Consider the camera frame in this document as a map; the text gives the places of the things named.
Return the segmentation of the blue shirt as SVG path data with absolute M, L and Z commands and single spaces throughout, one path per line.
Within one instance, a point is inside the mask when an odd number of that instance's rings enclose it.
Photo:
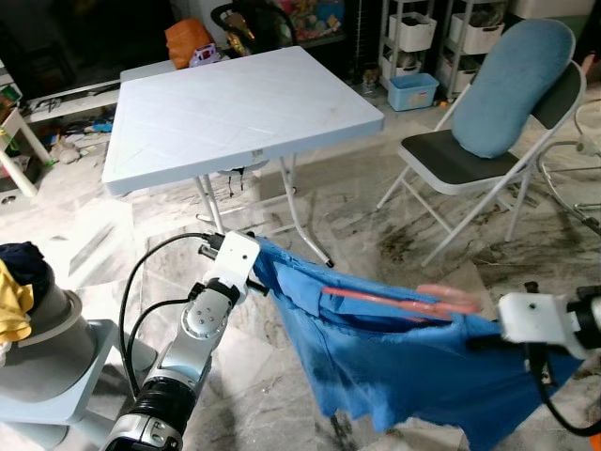
M 498 323 L 453 314 L 418 322 L 394 306 L 348 300 L 331 288 L 387 298 L 412 289 L 338 273 L 259 243 L 254 275 L 270 292 L 323 415 L 369 416 L 377 430 L 421 418 L 459 427 L 470 451 L 493 451 L 541 399 L 519 348 L 470 348 Z

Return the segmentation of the grey folding chair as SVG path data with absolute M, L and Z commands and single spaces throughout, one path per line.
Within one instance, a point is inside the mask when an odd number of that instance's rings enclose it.
M 445 252 L 448 245 L 458 241 L 472 220 L 493 203 L 511 211 L 505 239 L 513 240 L 522 206 L 528 196 L 530 181 L 538 172 L 538 164 L 550 148 L 571 145 L 568 141 L 550 142 L 550 138 L 566 123 L 578 124 L 576 112 L 582 103 L 585 90 L 587 76 L 580 64 L 568 64 L 562 77 L 532 111 L 532 117 L 546 126 L 546 132 L 525 155 L 506 153 L 494 159 L 480 158 L 469 153 L 455 141 L 450 130 L 443 129 L 443 124 L 454 115 L 460 101 L 452 103 L 433 132 L 413 134 L 400 141 L 398 155 L 404 160 L 405 168 L 375 207 L 385 206 L 395 190 L 403 186 L 428 213 L 432 214 L 439 226 L 446 229 L 447 237 L 422 261 L 424 267 Z M 421 197 L 418 189 L 408 183 L 409 173 L 415 173 L 426 185 L 440 194 L 463 196 L 485 192 L 485 196 L 472 207 L 463 220 L 451 226 Z

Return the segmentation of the pink clothes hanger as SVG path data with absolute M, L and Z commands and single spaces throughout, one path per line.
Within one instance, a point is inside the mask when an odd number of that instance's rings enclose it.
M 424 319 L 451 319 L 452 314 L 478 314 L 482 309 L 477 303 L 448 303 L 439 301 L 437 298 L 429 298 L 418 295 L 403 298 L 390 298 L 372 293 L 356 291 L 356 289 L 344 289 L 334 287 L 324 287 L 321 289 L 322 295 L 338 296 L 349 298 L 360 302 L 376 303 L 386 306 L 394 306 L 403 310 L 408 317 Z

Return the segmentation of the navy cloth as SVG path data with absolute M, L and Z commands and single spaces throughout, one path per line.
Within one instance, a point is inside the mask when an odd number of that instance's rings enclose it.
M 33 287 L 35 303 L 39 303 L 52 287 L 53 270 L 34 243 L 0 244 L 0 261 L 5 263 L 9 274 L 19 285 Z

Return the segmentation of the white stool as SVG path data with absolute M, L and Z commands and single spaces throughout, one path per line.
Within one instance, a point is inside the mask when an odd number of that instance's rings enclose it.
M 36 197 L 53 163 L 19 109 L 0 107 L 0 185 L 7 180 L 23 196 Z

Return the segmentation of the yellow shirt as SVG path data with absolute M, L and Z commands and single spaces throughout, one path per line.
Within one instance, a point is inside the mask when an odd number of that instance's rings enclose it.
M 18 283 L 0 259 L 0 345 L 21 342 L 33 334 L 27 313 L 34 304 L 33 285 Z

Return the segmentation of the white shelf cart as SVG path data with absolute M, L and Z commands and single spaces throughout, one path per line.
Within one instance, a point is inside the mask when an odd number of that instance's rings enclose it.
M 437 73 L 447 98 L 467 87 L 505 30 L 510 0 L 448 0 Z
M 425 53 L 433 47 L 439 0 L 381 0 L 378 82 L 391 89 L 391 78 L 424 69 Z

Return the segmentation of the black television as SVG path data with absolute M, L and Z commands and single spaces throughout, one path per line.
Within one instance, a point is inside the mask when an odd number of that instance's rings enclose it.
M 0 0 L 0 63 L 25 96 L 113 81 L 168 57 L 171 0 Z

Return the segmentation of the orange bag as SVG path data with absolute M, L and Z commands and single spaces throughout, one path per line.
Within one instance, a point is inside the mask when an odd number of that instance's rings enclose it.
M 197 18 L 186 18 L 164 30 L 169 60 L 177 70 L 190 66 L 194 52 L 213 43 L 207 28 Z

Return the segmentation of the white folding table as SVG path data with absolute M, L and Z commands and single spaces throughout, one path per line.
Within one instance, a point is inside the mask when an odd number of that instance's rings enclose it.
M 101 180 L 124 196 L 189 179 L 216 231 L 214 173 L 276 162 L 296 209 L 297 156 L 382 132 L 385 117 L 298 46 L 123 83 Z

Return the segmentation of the blue chair cushion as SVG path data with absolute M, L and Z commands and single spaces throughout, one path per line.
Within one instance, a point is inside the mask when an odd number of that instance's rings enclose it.
M 575 35 L 554 19 L 525 19 L 503 33 L 452 117 L 455 141 L 478 158 L 506 154 L 529 116 L 553 129 L 576 103 L 582 76 Z

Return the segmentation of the purple toy car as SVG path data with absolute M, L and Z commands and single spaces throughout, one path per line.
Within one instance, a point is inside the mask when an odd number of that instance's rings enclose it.
M 218 63 L 222 60 L 222 52 L 219 51 L 215 44 L 206 44 L 196 49 L 193 52 L 192 59 L 189 61 L 189 68 L 197 68 L 211 63 Z

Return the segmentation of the light blue plastic bin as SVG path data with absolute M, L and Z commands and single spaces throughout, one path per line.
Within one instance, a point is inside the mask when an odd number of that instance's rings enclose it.
M 415 72 L 388 79 L 385 86 L 392 109 L 403 112 L 432 106 L 439 81 L 432 74 Z

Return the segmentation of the grey laundry basket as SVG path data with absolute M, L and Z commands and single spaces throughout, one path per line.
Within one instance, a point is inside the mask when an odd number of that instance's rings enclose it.
M 129 402 L 116 328 L 115 283 L 55 288 L 38 312 L 33 344 L 9 350 L 0 365 L 0 448 L 13 432 L 34 448 L 98 448 Z

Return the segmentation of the small white side table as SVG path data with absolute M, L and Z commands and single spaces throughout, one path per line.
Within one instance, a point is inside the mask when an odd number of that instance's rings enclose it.
M 138 66 L 138 68 L 121 71 L 119 82 L 124 85 L 124 83 L 133 81 L 133 79 L 159 76 L 159 74 L 165 74 L 172 71 L 177 71 L 176 65 L 173 64 L 171 60 L 164 60 L 160 61 L 160 63 L 147 64 Z

